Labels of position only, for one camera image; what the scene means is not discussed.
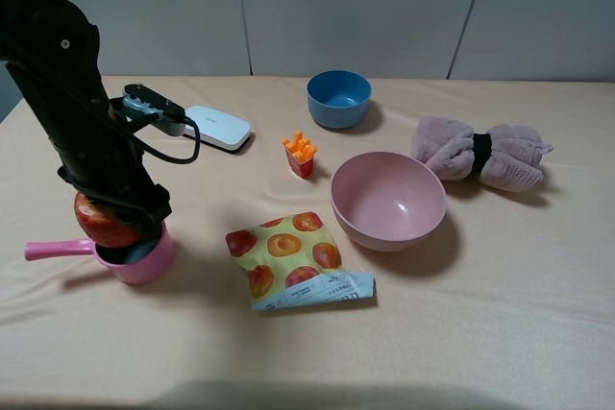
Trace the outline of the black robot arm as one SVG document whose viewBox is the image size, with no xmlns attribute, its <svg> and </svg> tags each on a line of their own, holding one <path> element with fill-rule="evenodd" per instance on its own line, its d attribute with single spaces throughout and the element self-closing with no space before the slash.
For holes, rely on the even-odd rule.
<svg viewBox="0 0 615 410">
<path fill-rule="evenodd" d="M 170 196 L 111 104 L 99 48 L 98 28 L 68 0 L 1 0 L 1 60 L 58 153 L 59 176 L 139 242 L 158 241 Z"/>
</svg>

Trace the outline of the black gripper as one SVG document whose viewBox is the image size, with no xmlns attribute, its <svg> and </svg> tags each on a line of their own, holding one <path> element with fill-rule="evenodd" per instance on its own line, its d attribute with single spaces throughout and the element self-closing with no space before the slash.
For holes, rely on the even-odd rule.
<svg viewBox="0 0 615 410">
<path fill-rule="evenodd" d="M 126 172 L 91 164 L 89 170 L 75 173 L 63 165 L 58 175 L 94 204 L 110 208 L 120 222 L 129 223 L 129 256 L 146 256 L 158 245 L 163 220 L 172 212 L 170 195 L 142 166 Z"/>
</svg>

